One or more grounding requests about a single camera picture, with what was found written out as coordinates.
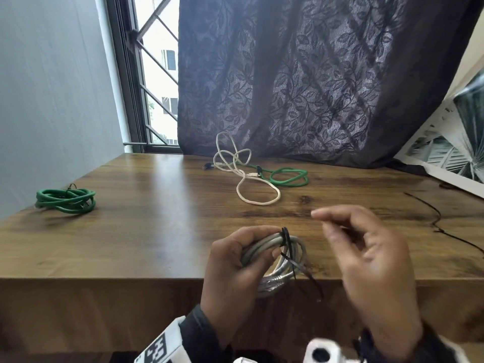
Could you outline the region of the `window with metal grille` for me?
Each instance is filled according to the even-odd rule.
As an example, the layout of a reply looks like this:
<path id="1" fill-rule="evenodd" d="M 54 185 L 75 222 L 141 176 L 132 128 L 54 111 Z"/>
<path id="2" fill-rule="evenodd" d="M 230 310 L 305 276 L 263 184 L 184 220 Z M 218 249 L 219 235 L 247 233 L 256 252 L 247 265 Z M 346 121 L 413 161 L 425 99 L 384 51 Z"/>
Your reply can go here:
<path id="1" fill-rule="evenodd" d="M 143 36 L 155 20 L 166 27 L 160 19 L 160 14 L 171 0 L 161 0 L 141 28 L 137 24 L 135 0 L 104 1 L 126 114 L 128 138 L 124 139 L 124 147 L 130 148 L 134 153 L 182 154 L 179 146 L 167 143 L 150 122 L 149 98 L 166 111 L 175 122 L 178 120 L 171 110 L 147 88 L 142 62 L 142 52 L 144 52 L 175 85 L 178 85 L 177 78 L 162 66 L 143 43 Z"/>

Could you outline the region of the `person's left forearm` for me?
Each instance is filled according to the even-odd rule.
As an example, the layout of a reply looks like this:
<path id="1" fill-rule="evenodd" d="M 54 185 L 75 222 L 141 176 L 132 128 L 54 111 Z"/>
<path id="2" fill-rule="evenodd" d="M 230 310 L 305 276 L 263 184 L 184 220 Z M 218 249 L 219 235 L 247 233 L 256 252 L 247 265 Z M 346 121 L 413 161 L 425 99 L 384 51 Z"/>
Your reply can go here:
<path id="1" fill-rule="evenodd" d="M 233 363 L 232 347 L 221 348 L 215 329 L 200 305 L 192 309 L 179 329 L 190 363 Z"/>

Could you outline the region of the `dark leaf-patterned curtain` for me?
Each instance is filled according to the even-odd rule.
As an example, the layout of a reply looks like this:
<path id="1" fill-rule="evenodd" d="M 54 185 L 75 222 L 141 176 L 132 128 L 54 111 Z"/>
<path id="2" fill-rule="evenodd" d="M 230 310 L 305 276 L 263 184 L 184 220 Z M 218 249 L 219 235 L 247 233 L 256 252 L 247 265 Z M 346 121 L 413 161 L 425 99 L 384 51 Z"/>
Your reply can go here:
<path id="1" fill-rule="evenodd" d="M 179 0 L 178 143 L 379 168 L 440 106 L 484 0 Z"/>

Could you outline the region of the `black and white picture board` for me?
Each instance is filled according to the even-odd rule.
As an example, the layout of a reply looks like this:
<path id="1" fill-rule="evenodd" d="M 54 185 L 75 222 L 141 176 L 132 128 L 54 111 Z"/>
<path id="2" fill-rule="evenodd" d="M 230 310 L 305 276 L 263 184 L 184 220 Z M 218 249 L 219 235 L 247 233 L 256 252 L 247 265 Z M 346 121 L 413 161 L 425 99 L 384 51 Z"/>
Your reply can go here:
<path id="1" fill-rule="evenodd" d="M 445 183 L 484 199 L 484 66 L 446 98 L 396 154 Z"/>

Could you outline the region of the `person's left hand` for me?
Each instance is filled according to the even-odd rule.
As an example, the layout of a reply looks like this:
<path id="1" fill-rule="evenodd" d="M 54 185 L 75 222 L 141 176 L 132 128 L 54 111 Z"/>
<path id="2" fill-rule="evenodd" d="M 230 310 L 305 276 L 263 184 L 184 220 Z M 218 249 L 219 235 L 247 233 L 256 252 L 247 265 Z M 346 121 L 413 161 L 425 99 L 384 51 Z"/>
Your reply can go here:
<path id="1" fill-rule="evenodd" d="M 212 244 L 200 306 L 222 347 L 232 341 L 251 314 L 258 285 L 269 270 L 250 269 L 250 264 L 237 268 L 227 261 L 227 237 Z"/>

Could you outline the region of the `person's right forearm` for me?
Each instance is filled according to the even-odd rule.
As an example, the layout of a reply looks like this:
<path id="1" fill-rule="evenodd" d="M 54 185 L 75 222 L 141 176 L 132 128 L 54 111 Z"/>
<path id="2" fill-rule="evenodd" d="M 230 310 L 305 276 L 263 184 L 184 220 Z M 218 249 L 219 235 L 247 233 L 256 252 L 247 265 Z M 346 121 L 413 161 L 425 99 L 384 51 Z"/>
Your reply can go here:
<path id="1" fill-rule="evenodd" d="M 362 330 L 353 341 L 360 363 L 471 363 L 459 345 L 440 337 L 428 324 L 423 325 L 423 335 L 406 360 L 385 356 L 375 345 L 368 329 Z"/>

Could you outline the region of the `person's right hand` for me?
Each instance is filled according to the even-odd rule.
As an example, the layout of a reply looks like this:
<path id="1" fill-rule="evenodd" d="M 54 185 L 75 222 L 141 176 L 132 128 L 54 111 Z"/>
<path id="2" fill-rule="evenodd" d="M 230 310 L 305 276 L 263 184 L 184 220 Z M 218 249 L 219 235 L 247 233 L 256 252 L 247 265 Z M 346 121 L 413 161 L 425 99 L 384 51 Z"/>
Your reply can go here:
<path id="1" fill-rule="evenodd" d="M 423 335 L 406 241 L 358 205 L 322 207 L 311 216 L 340 225 L 350 238 L 354 262 L 340 268 L 348 298 L 376 347 L 391 359 L 406 360 Z"/>

